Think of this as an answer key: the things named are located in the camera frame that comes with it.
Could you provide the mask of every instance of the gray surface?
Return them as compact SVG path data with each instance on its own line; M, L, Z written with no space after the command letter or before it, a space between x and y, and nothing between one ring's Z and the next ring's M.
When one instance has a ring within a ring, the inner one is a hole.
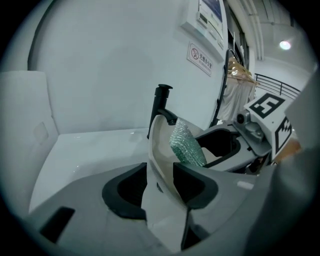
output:
M274 169L275 166L273 165L261 171L246 199L230 219L220 226L216 232L212 233L201 243L176 255L243 255L248 234L264 205Z
M213 171L192 165L189 165L188 168L214 180L218 185L218 194L205 208L190 211L193 223L200 225L209 234L212 234L235 213L251 191L238 186L237 183L246 182L254 185L257 177L254 175Z
M319 156L320 147L307 149L277 165L261 214L248 236L246 255L262 255L285 235L282 246L290 247L292 240L300 242L308 236L304 232L317 230Z
M108 209L104 185L138 164L78 179L37 207L27 219L36 230L59 207L75 209L57 244L79 255L167 255L169 251L148 230L143 220L124 219Z

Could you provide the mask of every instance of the no smoking sign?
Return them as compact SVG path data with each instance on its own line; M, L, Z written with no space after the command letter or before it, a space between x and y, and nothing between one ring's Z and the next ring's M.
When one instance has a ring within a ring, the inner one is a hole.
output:
M189 43L188 55L186 58L211 77L213 61L194 43Z

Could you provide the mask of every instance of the faucet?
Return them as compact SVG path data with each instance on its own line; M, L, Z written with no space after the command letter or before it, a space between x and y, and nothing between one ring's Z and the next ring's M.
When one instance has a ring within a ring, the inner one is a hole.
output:
M170 126L174 126L177 122L178 117L171 111L166 109L167 98L169 97L169 89L173 89L170 85L159 84L154 92L154 101L151 112L151 119L149 125L148 135L146 136L149 139L150 129L152 122L154 121L157 115L163 115Z

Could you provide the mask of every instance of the railing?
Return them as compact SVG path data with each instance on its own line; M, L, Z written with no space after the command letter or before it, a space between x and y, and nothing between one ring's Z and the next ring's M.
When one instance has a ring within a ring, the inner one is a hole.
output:
M273 94L288 97L292 100L294 100L300 93L300 90L290 86L289 84L273 79L269 76L265 76L263 74L256 73L255 80L259 82L259 84L256 85L257 88L261 88Z

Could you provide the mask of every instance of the sponge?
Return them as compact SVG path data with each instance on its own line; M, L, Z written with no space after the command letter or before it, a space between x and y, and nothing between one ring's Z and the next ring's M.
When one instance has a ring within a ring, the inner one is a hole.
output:
M202 148L182 118L177 119L169 143L181 163L195 166L204 166L207 163Z

